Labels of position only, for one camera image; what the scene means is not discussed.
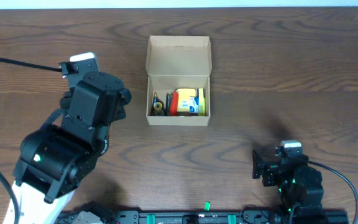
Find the box flap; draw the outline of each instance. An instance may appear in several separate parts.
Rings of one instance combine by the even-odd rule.
[[[209,76],[212,69],[209,37],[150,36],[146,70],[158,75]]]

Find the wood grain tabletop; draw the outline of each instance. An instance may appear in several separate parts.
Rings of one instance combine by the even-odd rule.
[[[208,127],[149,126],[145,59],[150,35],[211,37]],[[109,151],[66,209],[90,202],[143,210],[241,210],[280,204],[253,180],[252,150],[283,139],[346,175],[358,190],[358,8],[73,9],[0,11],[0,57],[58,67],[92,51],[132,93]],[[59,107],[59,73],[0,63],[0,170]],[[324,208],[355,211],[347,184],[323,173]],[[0,223],[9,197],[0,184]]]

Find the red marker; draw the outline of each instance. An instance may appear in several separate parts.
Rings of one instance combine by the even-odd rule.
[[[178,100],[179,93],[177,91],[173,92],[171,108],[169,110],[169,116],[176,116],[178,111]]]

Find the open box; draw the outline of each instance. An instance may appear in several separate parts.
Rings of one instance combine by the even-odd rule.
[[[209,37],[150,36],[146,58],[149,125],[207,126],[211,118],[211,69]],[[154,93],[166,105],[167,93],[178,88],[204,88],[205,116],[151,116]]]

